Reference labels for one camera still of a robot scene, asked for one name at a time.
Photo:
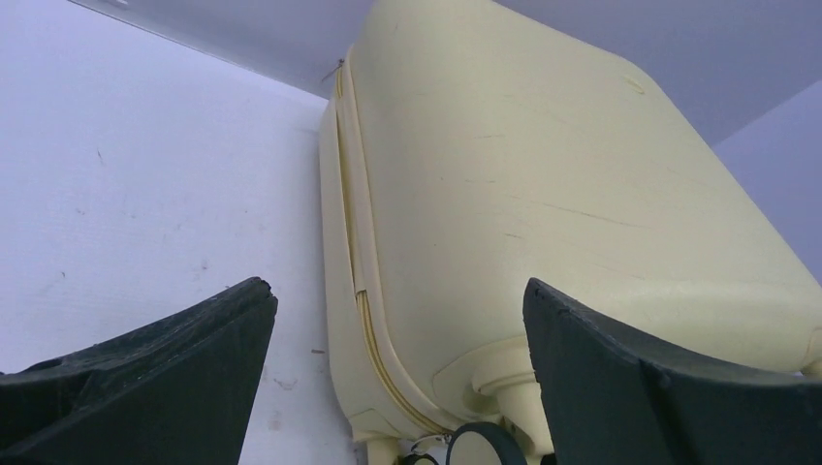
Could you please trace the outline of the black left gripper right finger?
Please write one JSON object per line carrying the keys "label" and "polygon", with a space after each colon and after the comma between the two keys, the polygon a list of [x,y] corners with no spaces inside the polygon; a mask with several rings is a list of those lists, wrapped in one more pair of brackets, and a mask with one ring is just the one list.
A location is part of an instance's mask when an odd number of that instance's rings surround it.
{"label": "black left gripper right finger", "polygon": [[817,464],[821,385],[687,350],[530,279],[522,315],[561,464]]}

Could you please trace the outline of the yellow suitcase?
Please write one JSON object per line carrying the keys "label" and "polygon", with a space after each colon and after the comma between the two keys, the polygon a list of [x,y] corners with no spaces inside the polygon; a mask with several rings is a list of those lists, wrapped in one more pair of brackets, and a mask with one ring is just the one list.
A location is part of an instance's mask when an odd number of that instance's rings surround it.
{"label": "yellow suitcase", "polygon": [[821,288],[633,63],[492,1],[377,1],[320,128],[332,383],[370,464],[561,464],[536,278],[821,385]]}

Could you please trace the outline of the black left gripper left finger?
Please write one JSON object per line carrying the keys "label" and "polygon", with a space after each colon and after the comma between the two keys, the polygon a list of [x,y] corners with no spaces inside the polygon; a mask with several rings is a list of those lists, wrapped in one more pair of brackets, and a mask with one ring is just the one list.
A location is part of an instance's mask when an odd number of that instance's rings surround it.
{"label": "black left gripper left finger", "polygon": [[1,378],[5,464],[236,464],[275,323],[246,279],[190,308]]}

